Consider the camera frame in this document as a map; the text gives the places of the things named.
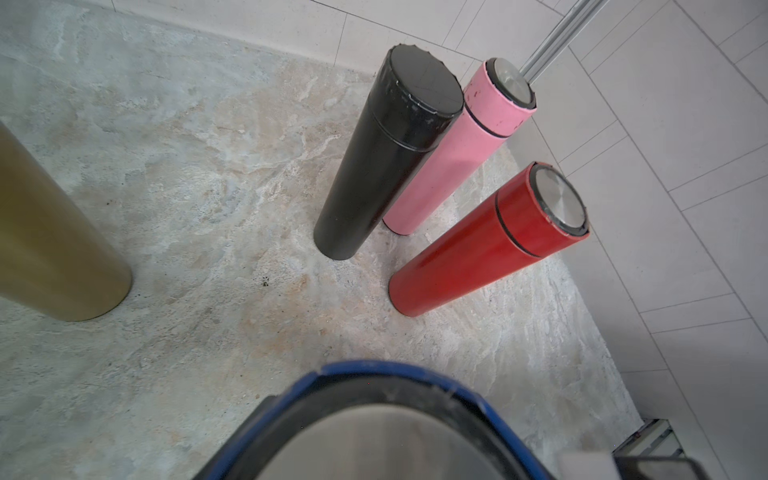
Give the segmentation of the black thermos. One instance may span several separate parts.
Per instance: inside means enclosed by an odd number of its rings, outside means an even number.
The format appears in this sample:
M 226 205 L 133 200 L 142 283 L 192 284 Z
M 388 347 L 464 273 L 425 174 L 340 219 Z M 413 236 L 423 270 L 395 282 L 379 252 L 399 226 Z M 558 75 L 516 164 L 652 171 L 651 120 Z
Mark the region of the black thermos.
M 388 50 L 314 227 L 321 253 L 356 254 L 463 108 L 442 61 L 415 45 Z

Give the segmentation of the red thermos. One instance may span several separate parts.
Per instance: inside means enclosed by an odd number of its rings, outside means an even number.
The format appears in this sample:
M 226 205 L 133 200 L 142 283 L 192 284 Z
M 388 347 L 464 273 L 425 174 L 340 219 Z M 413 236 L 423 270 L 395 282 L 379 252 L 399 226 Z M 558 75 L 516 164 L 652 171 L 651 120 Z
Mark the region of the red thermos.
M 587 208 L 553 166 L 533 162 L 397 270 L 392 305 L 417 317 L 568 248 L 590 234 Z

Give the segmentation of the blue thermos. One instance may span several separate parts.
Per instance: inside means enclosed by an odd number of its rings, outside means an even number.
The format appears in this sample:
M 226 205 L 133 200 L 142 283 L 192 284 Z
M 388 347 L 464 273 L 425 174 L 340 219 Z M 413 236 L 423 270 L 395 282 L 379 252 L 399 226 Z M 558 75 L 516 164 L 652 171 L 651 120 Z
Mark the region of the blue thermos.
M 266 396 L 199 479 L 549 479 L 478 393 L 423 367 L 349 360 Z

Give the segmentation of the pink thermos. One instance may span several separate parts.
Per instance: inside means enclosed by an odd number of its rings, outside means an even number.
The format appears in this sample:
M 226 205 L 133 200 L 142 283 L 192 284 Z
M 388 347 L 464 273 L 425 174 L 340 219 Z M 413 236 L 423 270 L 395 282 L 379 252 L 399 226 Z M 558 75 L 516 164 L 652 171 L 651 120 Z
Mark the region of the pink thermos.
M 464 108 L 383 218 L 411 235 L 536 111 L 534 91 L 504 58 L 485 61 L 464 89 Z

